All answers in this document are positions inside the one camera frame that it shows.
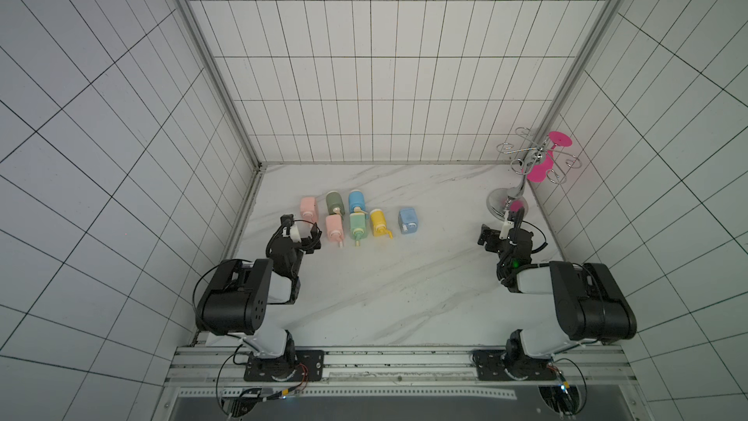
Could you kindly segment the yellow pencil sharpener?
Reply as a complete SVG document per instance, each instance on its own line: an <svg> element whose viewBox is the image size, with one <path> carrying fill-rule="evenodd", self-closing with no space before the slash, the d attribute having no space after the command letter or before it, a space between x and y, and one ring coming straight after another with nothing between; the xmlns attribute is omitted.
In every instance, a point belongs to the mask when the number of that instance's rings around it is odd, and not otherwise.
<svg viewBox="0 0 748 421"><path fill-rule="evenodd" d="M371 232L374 237L393 238L393 232L389 230L386 216L381 209L373 209L369 212L371 221Z"/></svg>

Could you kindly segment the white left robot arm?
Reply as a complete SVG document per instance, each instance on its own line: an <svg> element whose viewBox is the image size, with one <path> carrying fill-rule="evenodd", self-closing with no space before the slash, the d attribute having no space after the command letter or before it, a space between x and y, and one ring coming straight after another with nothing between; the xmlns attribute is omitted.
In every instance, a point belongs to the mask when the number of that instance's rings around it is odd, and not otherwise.
<svg viewBox="0 0 748 421"><path fill-rule="evenodd" d="M262 257L221 261L203 275L208 285L192 295L198 331L206 345L234 345L263 363L296 365L289 331L265 321L271 306L292 305L301 290L303 258L321 249L321 228L310 218L280 218Z"/></svg>

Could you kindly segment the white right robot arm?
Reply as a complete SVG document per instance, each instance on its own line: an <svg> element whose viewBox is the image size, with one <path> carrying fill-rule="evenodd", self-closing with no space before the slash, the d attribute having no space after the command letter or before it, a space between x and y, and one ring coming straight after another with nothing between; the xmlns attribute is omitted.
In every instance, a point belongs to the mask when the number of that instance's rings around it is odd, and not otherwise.
<svg viewBox="0 0 748 421"><path fill-rule="evenodd" d="M496 253L497 279L513 294L548 295L554 316L535 327L514 331L506 342L507 368L549 362L584 343L630 340L637 320L609 267L602 263L535 263L534 235L522 227L524 210L510 213L502 228L481 226L477 245Z"/></svg>

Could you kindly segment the mint green pencil sharpener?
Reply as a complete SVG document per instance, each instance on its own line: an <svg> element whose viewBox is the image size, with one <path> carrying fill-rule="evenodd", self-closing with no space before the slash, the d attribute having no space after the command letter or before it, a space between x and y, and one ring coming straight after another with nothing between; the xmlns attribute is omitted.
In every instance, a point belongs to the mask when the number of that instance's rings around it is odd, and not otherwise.
<svg viewBox="0 0 748 421"><path fill-rule="evenodd" d="M355 241L357 247L360 246L362 240L368 234L367 228L367 213L366 212L351 212L349 216L350 230L352 238Z"/></svg>

